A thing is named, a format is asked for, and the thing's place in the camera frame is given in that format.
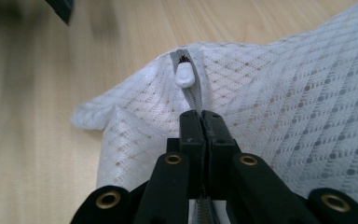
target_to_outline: white zipper slider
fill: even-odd
[[[182,56],[176,69],[175,84],[176,86],[185,89],[191,87],[195,82],[196,76],[194,75],[190,60],[187,57]]]

